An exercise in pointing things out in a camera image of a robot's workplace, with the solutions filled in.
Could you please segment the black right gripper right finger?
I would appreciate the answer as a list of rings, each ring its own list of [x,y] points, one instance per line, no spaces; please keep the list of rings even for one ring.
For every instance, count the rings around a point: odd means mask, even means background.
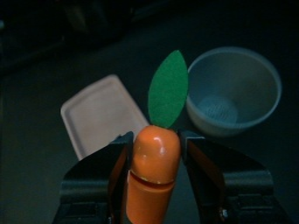
[[[293,224],[274,195],[269,169],[189,130],[179,138],[201,224]]]

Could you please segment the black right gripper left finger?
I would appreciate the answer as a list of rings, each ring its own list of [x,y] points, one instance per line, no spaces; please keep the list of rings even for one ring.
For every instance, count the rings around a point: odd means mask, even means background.
[[[74,165],[61,183],[53,224],[127,224],[122,205],[133,149],[130,131]]]

